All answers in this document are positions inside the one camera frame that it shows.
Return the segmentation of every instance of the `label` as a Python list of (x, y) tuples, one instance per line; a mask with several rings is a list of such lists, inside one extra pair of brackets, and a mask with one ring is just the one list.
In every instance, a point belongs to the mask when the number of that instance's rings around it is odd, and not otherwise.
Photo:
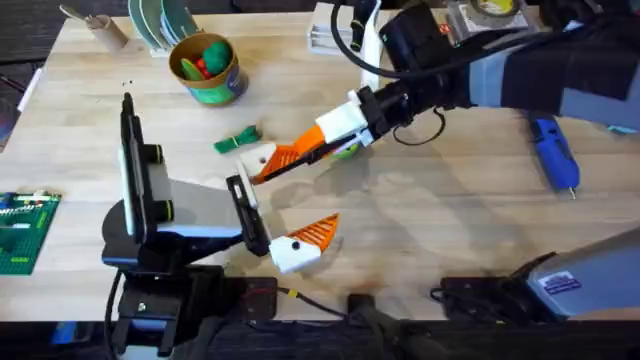
[(582, 287), (582, 284), (568, 271), (560, 271), (538, 279), (538, 284), (540, 284), (549, 295), (556, 295)]
[[(461, 5), (458, 5), (458, 7), (460, 8), (460, 13), (462, 14), (464, 23), (465, 25), (467, 25), (467, 29), (469, 30), (470, 33), (495, 30), (494, 28), (489, 26), (476, 24), (471, 20), (471, 18), (467, 15), (467, 7), (471, 8), (471, 5), (461, 4)], [(498, 27), (498, 29), (517, 29), (517, 28), (523, 28), (527, 26), (529, 26), (529, 24), (527, 24), (527, 19), (525, 19), (524, 14), (522, 14), (522, 10), (520, 10), (513, 16), (513, 18), (508, 24), (504, 26), (500, 26)]]
[(246, 76), (236, 65), (229, 71), (223, 84), (211, 89), (188, 89), (191, 95), (203, 104), (221, 104), (242, 94), (246, 86)]

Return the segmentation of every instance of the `wooden tabletop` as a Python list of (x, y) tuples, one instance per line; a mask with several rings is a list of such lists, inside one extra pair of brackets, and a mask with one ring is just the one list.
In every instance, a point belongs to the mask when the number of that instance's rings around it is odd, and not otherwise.
[[(337, 56), (309, 53), (310, 13), (196, 16), (227, 36), (250, 85), (232, 106), (200, 106), (151, 58), (126, 18), (132, 40), (109, 55), (78, 22), (67, 21), (3, 154), (1, 190), (63, 194), (33, 275), (0, 277), (0, 320), (99, 320), (115, 270), (102, 264), (100, 234), (120, 199), (116, 158), (123, 93), (132, 93), (145, 140), (164, 146), (177, 180), (224, 188), (233, 159), (212, 143), (249, 124), (287, 143), (343, 103), (359, 71)], [(561, 119), (580, 165), (578, 199), (555, 194), (542, 175), (525, 121), (512, 110), (455, 110), (429, 145), (388, 136), (356, 157), (326, 160), (256, 188), (279, 235), (340, 212), (332, 246), (316, 264), (280, 276), (271, 260), (242, 246), (203, 260), (229, 275), (278, 276), (329, 306), (370, 292), (398, 317), (442, 319), (426, 294), (444, 275), (504, 274), (537, 255), (568, 251), (635, 227), (640, 219), (640, 142), (601, 126)], [(400, 133), (418, 140), (438, 121), (419, 116)], [(280, 298), (278, 318), (327, 318)]]

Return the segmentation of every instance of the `orange plastic part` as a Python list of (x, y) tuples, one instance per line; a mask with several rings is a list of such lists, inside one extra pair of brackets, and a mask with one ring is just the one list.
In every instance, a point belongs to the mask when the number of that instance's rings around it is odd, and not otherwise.
[(320, 251), (325, 251), (331, 244), (331, 240), (336, 235), (338, 229), (339, 214), (333, 214), (320, 221), (298, 229), (287, 235), (290, 238), (296, 238), (308, 244), (316, 245)]
[(265, 176), (294, 162), (300, 155), (324, 144), (324, 134), (318, 125), (302, 134), (293, 145), (277, 145), (267, 165), (251, 179), (253, 184), (262, 184)]

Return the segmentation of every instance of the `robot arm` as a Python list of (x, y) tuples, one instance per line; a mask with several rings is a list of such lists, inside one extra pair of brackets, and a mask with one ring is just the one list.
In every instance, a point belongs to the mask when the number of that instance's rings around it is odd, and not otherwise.
[[(608, 14), (565, 32), (524, 36), (533, 40), (518, 42), (521, 34), (492, 31), (453, 47), (440, 34), (430, 8), (416, 5), (380, 31), (401, 79), (375, 92), (368, 87), (350, 92), (345, 104), (317, 118), (294, 145), (249, 153), (243, 162), (259, 184), (353, 144), (368, 146), (432, 107), (535, 110), (639, 129), (638, 28), (637, 16)], [(483, 56), (496, 48), (504, 49)], [(419, 75), (443, 66), (450, 69)]]
[[(640, 17), (607, 14), (510, 47), (503, 45), (519, 34), (502, 31), (476, 35), (454, 48), (440, 35), (429, 7), (414, 6), (380, 31), (402, 79), (375, 92), (368, 87), (350, 92), (348, 102), (316, 119), (316, 126), (293, 146), (256, 149), (243, 162), (253, 164), (249, 176), (261, 183), (355, 143), (368, 146), (432, 107), (535, 110), (640, 129), (639, 29)], [(334, 39), (346, 49), (339, 37)], [(429, 76), (407, 76), (474, 57)], [(640, 272), (634, 261), (640, 252), (634, 245), (638, 231), (571, 253), (545, 255), (509, 277), (444, 278), (433, 297), (450, 318), (473, 313), (476, 320), (519, 324), (637, 306), (640, 285), (620, 286), (611, 279)], [(603, 264), (607, 274), (599, 270)], [(465, 299), (473, 299), (471, 305)]]

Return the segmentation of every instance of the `black cable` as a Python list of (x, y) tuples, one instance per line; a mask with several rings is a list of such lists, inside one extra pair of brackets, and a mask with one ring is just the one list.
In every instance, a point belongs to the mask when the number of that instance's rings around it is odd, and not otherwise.
[(440, 135), (442, 135), (442, 133), (444, 132), (445, 127), (447, 126), (447, 119), (444, 117), (444, 115), (441, 112), (438, 111), (438, 109), (435, 106), (433, 107), (433, 113), (440, 118), (440, 128), (432, 137), (423, 141), (415, 142), (415, 143), (404, 141), (402, 139), (399, 139), (398, 135), (396, 134), (396, 131), (398, 131), (398, 128), (403, 127), (402, 125), (398, 125), (393, 128), (393, 132), (391, 133), (391, 135), (393, 135), (393, 139), (402, 145), (420, 146), (439, 138)]
[[(288, 295), (288, 294), (290, 294), (291, 289), (278, 287), (278, 291)], [(337, 317), (339, 317), (341, 319), (346, 319), (347, 318), (347, 314), (342, 313), (342, 312), (340, 312), (338, 310), (334, 310), (334, 309), (328, 308), (328, 307), (316, 302), (315, 300), (306, 297), (304, 294), (302, 294), (300, 292), (297, 292), (297, 291), (295, 292), (295, 298), (304, 301), (305, 303), (315, 307), (318, 310), (322, 310), (322, 311), (324, 311), (326, 313), (329, 313), (331, 315), (335, 315), (335, 316), (337, 316)]]
[(339, 3), (334, 5), (333, 10), (331, 11), (331, 35), (333, 36), (333, 40), (336, 42), (336, 45), (338, 46), (342, 54), (344, 54), (344, 56), (346, 56), (347, 59), (349, 59), (352, 63), (358, 65), (362, 69), (365, 69), (372, 74), (382, 76), (382, 77), (388, 77), (392, 79), (415, 79), (420, 77), (432, 76), (441, 72), (462, 67), (476, 60), (488, 57), (490, 55), (493, 55), (495, 53), (498, 53), (500, 51), (506, 50), (508, 48), (511, 48), (517, 45), (539, 44), (549, 40), (555, 40), (561, 37), (566, 37), (577, 31), (581, 31), (584, 27), (583, 26), (583, 27), (579, 27), (579, 28), (569, 30), (569, 31), (564, 31), (564, 32), (534, 33), (530, 35), (524, 35), (516, 39), (512, 39), (512, 40), (500, 43), (490, 49), (481, 51), (476, 55), (472, 55), (464, 59), (454, 60), (446, 65), (441, 65), (441, 66), (420, 70), (420, 71), (396, 72), (396, 71), (381, 69), (373, 65), (370, 65), (367, 62), (360, 59), (358, 56), (356, 56), (353, 52), (351, 52), (351, 50), (349, 50), (347, 45), (345, 45), (345, 43), (342, 41), (342, 38), (340, 37), (340, 33), (338, 32), (338, 12), (340, 11), (340, 6), (341, 5)]
[(104, 346), (107, 351), (107, 358), (109, 360), (118, 360), (116, 351), (113, 348), (113, 341), (111, 340), (111, 312), (113, 311), (113, 302), (116, 298), (116, 291), (118, 291), (118, 284), (120, 283), (121, 277), (122, 271), (118, 269), (118, 272), (116, 272), (116, 276), (113, 278), (113, 283), (111, 284), (109, 297), (107, 297), (107, 309), (104, 312)]

